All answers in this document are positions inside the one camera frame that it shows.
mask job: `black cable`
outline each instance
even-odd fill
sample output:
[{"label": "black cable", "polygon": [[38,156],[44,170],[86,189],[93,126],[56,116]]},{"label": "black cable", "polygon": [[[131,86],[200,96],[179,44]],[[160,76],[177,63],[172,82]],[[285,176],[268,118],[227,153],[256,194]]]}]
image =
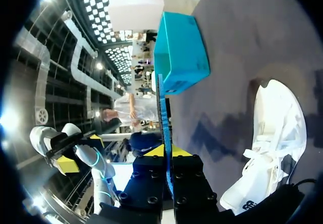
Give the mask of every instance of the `black cable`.
[{"label": "black cable", "polygon": [[305,179],[305,180],[302,180],[300,182],[298,182],[297,184],[295,184],[295,186],[300,186],[301,184],[305,184],[305,183],[316,183],[316,180],[315,179]]}]

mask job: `bolt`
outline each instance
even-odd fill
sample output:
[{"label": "bolt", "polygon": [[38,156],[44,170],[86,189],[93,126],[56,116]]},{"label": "bolt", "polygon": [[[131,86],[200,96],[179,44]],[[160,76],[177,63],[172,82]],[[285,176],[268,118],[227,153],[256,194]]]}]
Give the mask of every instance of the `bolt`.
[{"label": "bolt", "polygon": [[152,179],[158,179],[159,178],[159,174],[158,173],[152,173],[151,174],[151,178]]},{"label": "bolt", "polygon": [[187,203],[187,199],[185,197],[180,197],[177,199],[176,203],[179,205],[184,205]]},{"label": "bolt", "polygon": [[182,179],[184,177],[184,175],[182,173],[176,174],[175,178],[176,179]]},{"label": "bolt", "polygon": [[126,200],[126,199],[128,199],[128,194],[125,192],[121,192],[119,194],[119,198],[120,198],[120,200]]},{"label": "bolt", "polygon": [[203,177],[203,176],[204,176],[204,174],[203,174],[203,172],[197,172],[197,173],[195,174],[195,176],[197,176],[197,177]]},{"label": "bolt", "polygon": [[135,178],[135,177],[138,177],[140,175],[139,172],[135,171],[132,173],[132,177]]},{"label": "bolt", "polygon": [[154,196],[151,196],[151,197],[148,198],[147,201],[148,201],[149,204],[154,205],[154,204],[156,204],[158,202],[158,198],[154,197]]}]

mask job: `white shirt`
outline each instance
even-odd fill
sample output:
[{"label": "white shirt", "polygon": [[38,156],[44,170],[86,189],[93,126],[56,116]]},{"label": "white shirt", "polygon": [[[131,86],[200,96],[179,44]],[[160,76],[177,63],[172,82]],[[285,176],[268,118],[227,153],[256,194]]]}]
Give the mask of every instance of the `white shirt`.
[{"label": "white shirt", "polygon": [[[137,120],[158,121],[157,98],[155,95],[151,95],[149,98],[135,95],[134,98]],[[115,101],[114,110],[118,112],[118,118],[124,126],[130,126],[131,122],[135,121],[135,119],[130,118],[128,94]]]},{"label": "white shirt", "polygon": [[146,33],[135,32],[132,34],[132,39],[137,41],[146,41],[146,37],[147,37]]}]

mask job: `white pipe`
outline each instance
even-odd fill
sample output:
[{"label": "white pipe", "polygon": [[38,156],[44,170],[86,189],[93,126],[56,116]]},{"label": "white pipe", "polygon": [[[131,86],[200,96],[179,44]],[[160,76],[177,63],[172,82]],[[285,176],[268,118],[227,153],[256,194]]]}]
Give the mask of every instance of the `white pipe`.
[{"label": "white pipe", "polygon": [[35,119],[36,125],[42,124],[37,120],[37,113],[41,108],[45,108],[46,85],[50,66],[50,55],[46,46],[39,42],[25,27],[19,32],[15,44],[25,49],[30,54],[38,58],[41,63],[38,71],[35,94]]},{"label": "white pipe", "polygon": [[81,55],[82,48],[84,48],[93,58],[97,57],[97,52],[91,48],[91,46],[86,41],[86,39],[82,36],[82,33],[79,31],[79,29],[77,28],[77,26],[75,25],[73,20],[66,19],[65,13],[67,13],[67,12],[64,12],[64,14],[62,15],[62,17],[65,19],[64,23],[66,24],[66,26],[70,29],[72,34],[77,39],[77,43],[76,43],[76,46],[74,49],[72,62],[71,62],[71,73],[72,73],[73,78],[76,81],[78,81],[86,86],[89,86],[92,89],[94,89],[102,94],[110,96],[112,99],[117,99],[117,98],[121,97],[121,95],[104,87],[102,84],[95,81],[94,79],[87,76],[86,74],[84,74],[82,71],[80,71],[78,69],[78,64],[80,61],[80,55]]}]

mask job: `blue box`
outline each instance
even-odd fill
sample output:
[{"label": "blue box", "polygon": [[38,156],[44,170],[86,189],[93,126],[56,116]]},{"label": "blue box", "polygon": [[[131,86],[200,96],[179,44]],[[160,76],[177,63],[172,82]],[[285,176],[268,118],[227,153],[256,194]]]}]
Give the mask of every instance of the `blue box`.
[{"label": "blue box", "polygon": [[156,77],[163,75],[166,94],[179,94],[210,74],[195,18],[164,12],[154,49]]}]

